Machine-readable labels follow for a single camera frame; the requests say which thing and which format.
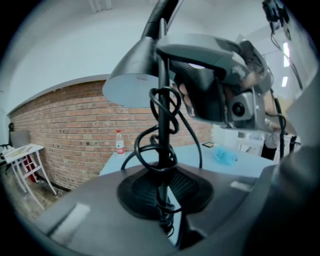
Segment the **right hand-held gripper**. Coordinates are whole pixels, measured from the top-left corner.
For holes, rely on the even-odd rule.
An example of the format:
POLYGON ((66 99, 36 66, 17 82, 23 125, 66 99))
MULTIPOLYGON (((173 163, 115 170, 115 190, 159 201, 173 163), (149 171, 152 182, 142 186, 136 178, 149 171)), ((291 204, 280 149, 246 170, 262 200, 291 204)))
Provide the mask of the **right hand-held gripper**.
POLYGON ((157 42, 156 52, 173 60, 173 81, 192 118, 224 129, 271 130, 263 96, 272 87, 272 72, 250 41, 168 34, 157 42))

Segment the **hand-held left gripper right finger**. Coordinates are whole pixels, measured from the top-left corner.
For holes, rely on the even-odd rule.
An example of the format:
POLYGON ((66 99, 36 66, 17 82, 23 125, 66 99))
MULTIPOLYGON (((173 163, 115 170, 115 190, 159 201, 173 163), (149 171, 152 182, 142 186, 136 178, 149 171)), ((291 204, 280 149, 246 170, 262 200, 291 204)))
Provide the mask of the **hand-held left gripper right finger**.
POLYGON ((180 164, 179 169, 206 179, 213 196, 201 212, 186 216, 190 228, 203 239, 169 256, 247 256, 247 237, 265 204, 274 166, 263 168, 258 178, 186 164, 180 164))

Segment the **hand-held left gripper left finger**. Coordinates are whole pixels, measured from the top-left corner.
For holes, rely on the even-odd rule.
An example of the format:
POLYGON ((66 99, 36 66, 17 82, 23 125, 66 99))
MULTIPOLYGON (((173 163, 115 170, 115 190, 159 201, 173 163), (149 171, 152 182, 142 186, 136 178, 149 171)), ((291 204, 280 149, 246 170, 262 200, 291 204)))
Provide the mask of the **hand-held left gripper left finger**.
POLYGON ((170 256, 177 249, 157 221, 136 218, 117 198, 118 185, 140 165, 93 178, 45 210, 36 227, 62 255, 170 256))

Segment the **black desk lamp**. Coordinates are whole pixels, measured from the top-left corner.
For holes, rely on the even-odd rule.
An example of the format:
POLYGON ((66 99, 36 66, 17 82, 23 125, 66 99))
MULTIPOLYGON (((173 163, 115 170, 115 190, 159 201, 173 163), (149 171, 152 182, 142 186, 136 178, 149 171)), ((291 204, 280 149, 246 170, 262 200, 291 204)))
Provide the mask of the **black desk lamp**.
POLYGON ((202 178, 178 167, 178 159, 170 145, 170 135, 179 132, 183 122, 191 126, 180 111, 180 94, 170 87, 169 59, 156 53, 156 44, 168 32, 183 0, 158 0, 140 40, 127 52, 110 74, 103 93, 149 94, 156 125, 140 133, 134 143, 132 157, 140 161, 133 168, 105 176, 107 189, 116 193, 115 224, 132 220, 138 231, 149 231, 159 224, 165 234, 177 235, 176 245, 188 247, 203 237, 190 228, 186 214, 202 209, 202 178))

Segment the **person's right forearm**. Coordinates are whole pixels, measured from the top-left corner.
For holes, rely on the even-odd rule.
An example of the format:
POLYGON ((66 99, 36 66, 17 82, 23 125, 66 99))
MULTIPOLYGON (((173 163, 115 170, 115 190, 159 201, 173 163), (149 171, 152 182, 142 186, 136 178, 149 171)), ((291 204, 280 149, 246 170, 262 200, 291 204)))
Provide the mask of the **person's right forearm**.
POLYGON ((273 116, 278 113, 275 100, 270 90, 264 94, 263 102, 264 102, 264 110, 268 115, 273 116))

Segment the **light blue crumpled cloth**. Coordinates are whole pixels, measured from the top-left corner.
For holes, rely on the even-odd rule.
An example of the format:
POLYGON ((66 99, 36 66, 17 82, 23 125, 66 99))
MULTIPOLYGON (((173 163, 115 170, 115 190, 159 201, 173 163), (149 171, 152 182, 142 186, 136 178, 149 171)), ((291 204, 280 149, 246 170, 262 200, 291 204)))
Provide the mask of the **light blue crumpled cloth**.
POLYGON ((213 159, 220 165, 232 166, 237 161, 238 158, 236 154, 222 146, 216 146, 212 151, 213 159))

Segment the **white side table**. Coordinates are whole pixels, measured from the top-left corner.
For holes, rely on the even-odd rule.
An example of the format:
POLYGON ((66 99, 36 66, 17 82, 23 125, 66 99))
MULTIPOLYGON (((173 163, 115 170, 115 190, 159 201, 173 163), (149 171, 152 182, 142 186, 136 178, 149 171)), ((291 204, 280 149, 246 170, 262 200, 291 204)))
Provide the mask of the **white side table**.
POLYGON ((264 135, 260 133, 239 132, 235 149, 255 156, 260 156, 263 150, 264 140, 264 135))

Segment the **red label water bottle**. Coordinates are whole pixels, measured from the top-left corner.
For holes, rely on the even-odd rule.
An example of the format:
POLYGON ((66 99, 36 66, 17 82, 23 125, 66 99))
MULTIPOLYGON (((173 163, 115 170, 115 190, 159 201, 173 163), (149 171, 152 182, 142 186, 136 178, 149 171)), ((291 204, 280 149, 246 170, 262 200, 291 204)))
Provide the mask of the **red label water bottle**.
POLYGON ((116 130, 115 146, 116 146, 116 152, 119 155, 125 152, 125 142, 122 135, 122 131, 120 129, 116 130))

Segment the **red bin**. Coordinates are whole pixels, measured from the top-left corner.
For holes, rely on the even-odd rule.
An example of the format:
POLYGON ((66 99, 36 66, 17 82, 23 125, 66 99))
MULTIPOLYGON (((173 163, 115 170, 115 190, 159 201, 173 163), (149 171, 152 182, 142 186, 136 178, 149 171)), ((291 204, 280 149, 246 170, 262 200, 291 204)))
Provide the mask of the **red bin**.
MULTIPOLYGON (((29 161, 29 160, 27 159, 27 166, 26 166, 26 168, 27 168, 27 171, 28 171, 29 173, 31 173, 31 172, 35 169, 35 165, 34 165, 34 163, 33 163, 32 161, 29 161)), ((30 179, 31 179, 32 182, 34 182, 34 183, 36 183, 36 184, 39 182, 34 172, 30 175, 30 179)))

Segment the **small white table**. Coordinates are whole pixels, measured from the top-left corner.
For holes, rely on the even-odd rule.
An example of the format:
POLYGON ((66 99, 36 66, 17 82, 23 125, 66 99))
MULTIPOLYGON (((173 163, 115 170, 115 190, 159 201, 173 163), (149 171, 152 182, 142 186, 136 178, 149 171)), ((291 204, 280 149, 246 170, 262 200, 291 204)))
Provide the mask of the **small white table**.
POLYGON ((42 210, 45 210, 45 207, 40 203, 30 186, 27 184, 27 179, 32 173, 35 174, 36 172, 41 171, 50 189, 54 195, 57 195, 57 192, 51 184, 40 158, 40 151, 44 148, 45 147, 42 145, 29 143, 26 146, 19 148, 11 147, 2 152, 4 154, 5 161, 11 165, 20 188, 24 193, 29 193, 42 210), (28 172, 27 170, 27 160, 29 162, 32 161, 35 165, 35 169, 32 172, 28 172))

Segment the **black chair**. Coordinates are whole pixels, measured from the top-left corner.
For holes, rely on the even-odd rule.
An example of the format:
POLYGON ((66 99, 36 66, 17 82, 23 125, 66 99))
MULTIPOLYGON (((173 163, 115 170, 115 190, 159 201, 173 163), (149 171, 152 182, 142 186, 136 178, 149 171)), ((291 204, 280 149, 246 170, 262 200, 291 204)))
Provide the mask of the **black chair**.
MULTIPOLYGON (((11 138, 11 132, 14 131, 14 123, 13 122, 9 123, 8 129, 9 129, 9 132, 8 132, 8 143, 0 145, 0 148, 4 148, 4 151, 6 151, 9 148, 13 147, 13 142, 12 142, 12 138, 11 138)), ((0 161, 0 167, 5 165, 4 173, 5 173, 5 175, 7 175, 8 170, 11 167, 11 165, 5 161, 5 157, 4 157, 4 154, 2 152, 0 153, 0 160, 1 160, 0 161)))

